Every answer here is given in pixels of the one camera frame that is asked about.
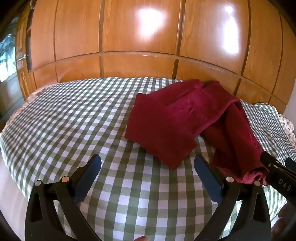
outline blue gripper pad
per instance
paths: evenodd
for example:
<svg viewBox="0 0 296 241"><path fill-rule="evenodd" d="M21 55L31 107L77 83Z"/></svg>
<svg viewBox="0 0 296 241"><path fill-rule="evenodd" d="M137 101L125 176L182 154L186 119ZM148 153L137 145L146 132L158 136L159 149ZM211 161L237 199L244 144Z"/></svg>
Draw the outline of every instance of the blue gripper pad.
<svg viewBox="0 0 296 241"><path fill-rule="evenodd" d="M212 201L222 202L223 176L218 169L211 167L207 161L198 155L194 159L194 169Z"/></svg>
<svg viewBox="0 0 296 241"><path fill-rule="evenodd" d="M87 162L84 167L79 167L76 171L79 171L81 168L84 170L82 176L79 178L77 184L74 187L74 203L77 205L80 202L83 202L89 192L96 176L101 170L102 160L101 157L97 154L94 154L91 159Z"/></svg>

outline checkered bedsheet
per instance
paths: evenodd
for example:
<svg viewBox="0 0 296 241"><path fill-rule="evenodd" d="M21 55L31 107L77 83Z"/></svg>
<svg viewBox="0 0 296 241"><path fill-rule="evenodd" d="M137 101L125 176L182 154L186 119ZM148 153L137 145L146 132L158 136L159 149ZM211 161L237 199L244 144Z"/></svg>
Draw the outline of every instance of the checkered bedsheet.
<svg viewBox="0 0 296 241"><path fill-rule="evenodd" d="M217 207L193 168L214 149L201 136L198 146L176 170L169 170L138 144L124 138L138 93L148 94L180 80L165 78L100 78L58 84L25 108L0 139L9 171L25 197L34 181L57 182L84 166L97 153L102 168L80 210L104 240L193 240ZM252 130L264 150L284 163L296 153L277 111L267 104L242 101ZM273 218L286 203L272 187L264 187ZM223 236L229 234L241 202L237 202ZM58 202L58 215L69 225Z"/></svg>

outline wall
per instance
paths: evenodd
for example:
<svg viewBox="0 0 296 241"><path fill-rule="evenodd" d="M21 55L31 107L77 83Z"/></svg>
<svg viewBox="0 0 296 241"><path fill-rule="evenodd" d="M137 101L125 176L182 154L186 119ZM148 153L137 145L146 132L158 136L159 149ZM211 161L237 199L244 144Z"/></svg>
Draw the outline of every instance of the wall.
<svg viewBox="0 0 296 241"><path fill-rule="evenodd" d="M22 93L17 79L17 74L14 73L7 80L0 83L0 113L4 114L20 99Z"/></svg>
<svg viewBox="0 0 296 241"><path fill-rule="evenodd" d="M31 26L37 88L95 77L218 80L283 113L296 37L268 0L37 0Z"/></svg>

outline red towel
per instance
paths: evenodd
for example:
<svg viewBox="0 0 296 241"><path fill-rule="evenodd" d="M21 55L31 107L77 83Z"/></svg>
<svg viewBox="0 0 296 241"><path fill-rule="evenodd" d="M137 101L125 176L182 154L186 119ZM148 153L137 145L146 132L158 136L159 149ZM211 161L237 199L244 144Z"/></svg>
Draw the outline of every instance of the red towel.
<svg viewBox="0 0 296 241"><path fill-rule="evenodd" d="M262 147L238 98L218 81L175 83L151 94L137 94L125 138L140 144L169 168L177 168L202 135L216 148L211 165L241 183L262 181Z"/></svg>

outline floor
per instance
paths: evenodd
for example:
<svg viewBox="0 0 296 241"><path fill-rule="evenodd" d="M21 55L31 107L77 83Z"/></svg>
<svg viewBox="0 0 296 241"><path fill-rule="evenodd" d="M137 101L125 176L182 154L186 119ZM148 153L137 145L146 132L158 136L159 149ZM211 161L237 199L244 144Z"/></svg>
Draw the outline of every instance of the floor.
<svg viewBox="0 0 296 241"><path fill-rule="evenodd" d="M7 223L21 241L25 240L24 231L27 205L28 200L11 178L0 152L0 210Z"/></svg>
<svg viewBox="0 0 296 241"><path fill-rule="evenodd" d="M0 123L5 125L5 123L9 120L9 117L22 105L24 104L24 99L20 98L0 119Z"/></svg>

